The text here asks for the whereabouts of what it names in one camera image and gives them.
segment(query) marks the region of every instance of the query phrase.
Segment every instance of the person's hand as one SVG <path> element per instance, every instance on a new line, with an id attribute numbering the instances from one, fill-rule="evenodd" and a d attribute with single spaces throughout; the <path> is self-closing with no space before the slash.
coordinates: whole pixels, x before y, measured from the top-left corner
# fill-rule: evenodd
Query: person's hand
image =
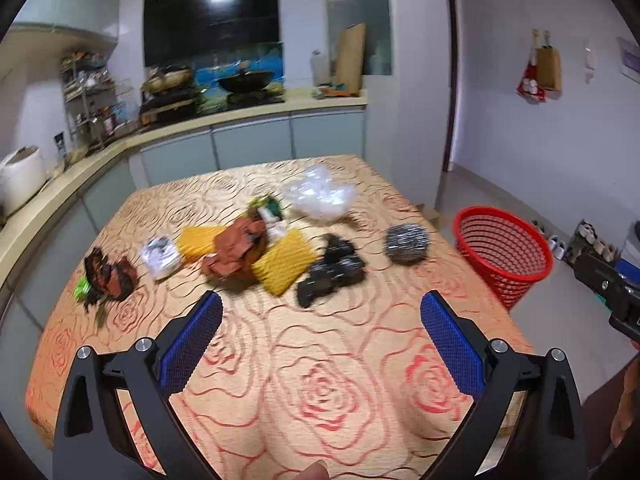
<path id="1" fill-rule="evenodd" d="M 640 350 L 640 345 L 632 341 L 632 345 Z M 629 366 L 625 373 L 625 389 L 620 397 L 618 412 L 611 425 L 611 441 L 614 446 L 619 446 L 625 437 L 626 430 L 636 420 L 638 406 L 636 406 L 635 390 L 640 386 L 640 356 Z"/>
<path id="2" fill-rule="evenodd" d="M 326 462 L 318 460 L 307 467 L 294 480 L 329 480 L 329 473 L 326 470 Z"/>

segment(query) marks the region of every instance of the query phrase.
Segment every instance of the yellow sponge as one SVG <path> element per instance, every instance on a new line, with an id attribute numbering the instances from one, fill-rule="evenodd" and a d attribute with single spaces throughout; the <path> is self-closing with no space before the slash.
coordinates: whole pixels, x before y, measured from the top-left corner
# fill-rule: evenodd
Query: yellow sponge
<path id="1" fill-rule="evenodd" d="M 213 240 L 225 229 L 226 227 L 222 226 L 187 225 L 182 228 L 175 244 L 184 259 L 193 262 L 205 254 L 216 252 L 216 245 Z"/>
<path id="2" fill-rule="evenodd" d="M 297 229 L 290 229 L 251 268 L 268 292 L 281 296 L 316 258 L 302 233 Z"/>

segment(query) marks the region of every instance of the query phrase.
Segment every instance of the cutting board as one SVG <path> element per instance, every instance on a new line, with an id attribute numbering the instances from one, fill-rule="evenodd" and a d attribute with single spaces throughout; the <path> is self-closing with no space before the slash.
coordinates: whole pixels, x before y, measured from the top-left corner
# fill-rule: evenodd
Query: cutting board
<path id="1" fill-rule="evenodd" d="M 340 33 L 335 63 L 334 85 L 343 84 L 350 94 L 359 95 L 362 87 L 362 65 L 367 27 L 351 25 Z"/>

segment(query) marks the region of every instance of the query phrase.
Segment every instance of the floor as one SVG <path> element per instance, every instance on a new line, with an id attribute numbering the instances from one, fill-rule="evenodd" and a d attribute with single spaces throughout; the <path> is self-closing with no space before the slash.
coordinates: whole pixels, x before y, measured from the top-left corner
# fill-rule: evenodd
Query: floor
<path id="1" fill-rule="evenodd" d="M 443 175 L 436 209 L 440 232 L 453 243 L 451 222 L 471 205 L 505 209 L 527 220 L 539 219 L 532 209 L 462 168 Z M 564 350 L 580 400 L 597 390 L 636 354 L 629 340 L 609 326 L 609 311 L 573 270 L 555 260 L 548 278 L 534 285 L 511 311 L 511 317 L 539 354 Z"/>

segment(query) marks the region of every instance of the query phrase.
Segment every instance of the tablecloth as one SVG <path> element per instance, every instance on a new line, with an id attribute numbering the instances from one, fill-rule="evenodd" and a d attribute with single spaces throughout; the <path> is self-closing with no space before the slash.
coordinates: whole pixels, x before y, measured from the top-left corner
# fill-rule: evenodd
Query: tablecloth
<path id="1" fill-rule="evenodd" d="M 140 284 L 123 303 L 108 305 L 97 327 L 72 297 L 83 272 L 70 277 L 40 341 L 26 406 L 52 445 L 66 375 L 75 352 L 129 348 L 156 336 L 188 312 L 212 285 L 199 264 L 155 283 L 139 258 L 151 237 L 174 237 L 187 224 L 230 224 L 249 200 L 302 177 L 322 163 L 334 179 L 353 184 L 358 197 L 342 221 L 323 226 L 289 204 L 289 227 L 302 230 L 318 250 L 333 232 L 356 245 L 367 262 L 366 280 L 304 310 L 295 286 L 275 298 L 259 285 L 244 291 L 216 286 L 224 318 L 185 390 L 170 402 L 203 455 L 226 479 L 290 479 L 320 458 L 332 477 L 418 478 L 444 448 L 471 398 L 457 390 L 420 323 L 425 292 L 437 289 L 461 316 L 491 339 L 532 352 L 505 309 L 455 249 L 366 163 L 332 156 L 261 164 L 204 174 L 133 193 L 94 245 L 111 258 L 126 254 Z M 429 257 L 413 267 L 391 264 L 385 230 L 417 222 L 431 231 Z M 130 397 L 120 392 L 129 429 L 143 461 L 161 470 Z M 513 425 L 513 405 L 504 425 Z"/>

